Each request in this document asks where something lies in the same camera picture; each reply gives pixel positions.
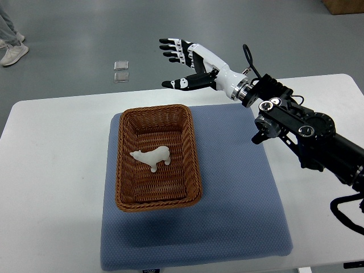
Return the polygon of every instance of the white animal figurine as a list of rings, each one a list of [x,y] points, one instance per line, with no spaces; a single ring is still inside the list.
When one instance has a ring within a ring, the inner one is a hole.
[[[151,172],[157,171],[157,163],[162,160],[165,160],[165,165],[169,165],[171,163],[171,158],[169,157],[169,148],[167,146],[160,146],[150,152],[142,152],[139,150],[131,152],[130,155],[137,161],[148,164],[151,167]]]

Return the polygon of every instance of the gray pants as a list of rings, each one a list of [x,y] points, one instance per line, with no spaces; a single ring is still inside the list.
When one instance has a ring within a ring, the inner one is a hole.
[[[19,40],[16,38],[16,32],[17,30],[15,29],[10,17],[0,3],[0,39],[12,46],[18,45]]]

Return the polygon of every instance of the white table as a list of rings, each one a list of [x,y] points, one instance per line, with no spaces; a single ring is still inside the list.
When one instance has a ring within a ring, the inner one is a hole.
[[[305,97],[304,106],[330,115],[339,134],[364,147],[360,120],[364,96],[351,77],[281,82]],[[15,104],[0,139],[0,272],[102,272],[100,235],[110,121],[128,108],[175,103],[239,102],[206,88]],[[252,106],[255,115],[257,108],[258,102]],[[242,106],[242,111],[250,110]],[[232,126],[244,126],[231,120]],[[334,198],[355,192],[327,170],[301,169],[296,156],[279,139],[264,142],[264,148],[293,241],[290,255],[173,267],[164,273],[279,270],[364,259],[364,236],[344,227],[329,209]],[[364,226],[358,202],[341,209]]]

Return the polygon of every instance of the brown wicker basket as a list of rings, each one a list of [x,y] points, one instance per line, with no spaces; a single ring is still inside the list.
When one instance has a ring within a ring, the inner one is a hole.
[[[124,212],[181,208],[197,203],[202,184],[191,111],[184,105],[126,110],[120,117],[115,201]],[[169,147],[171,164],[150,166],[130,152]]]

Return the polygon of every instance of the blue cushion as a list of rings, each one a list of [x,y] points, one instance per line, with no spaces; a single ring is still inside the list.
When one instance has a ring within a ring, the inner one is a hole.
[[[293,246],[282,203],[250,109],[190,107],[202,178],[192,207],[126,213],[115,204],[118,125],[111,120],[101,267],[149,269],[288,255]]]

